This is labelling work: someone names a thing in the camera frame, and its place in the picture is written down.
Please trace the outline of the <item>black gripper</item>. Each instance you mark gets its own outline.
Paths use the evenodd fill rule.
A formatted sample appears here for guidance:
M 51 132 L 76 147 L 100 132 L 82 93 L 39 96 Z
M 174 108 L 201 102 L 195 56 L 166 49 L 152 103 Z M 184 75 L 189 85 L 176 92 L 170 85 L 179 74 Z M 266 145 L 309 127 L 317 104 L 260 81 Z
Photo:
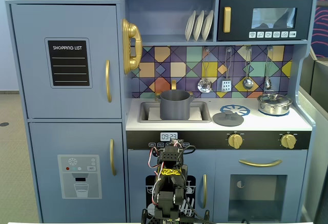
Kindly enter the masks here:
M 158 155 L 179 155 L 181 152 L 183 154 L 192 154 L 196 150 L 194 145 L 189 145 L 187 147 L 182 147 L 180 144 L 167 144 L 163 148 L 157 149 Z

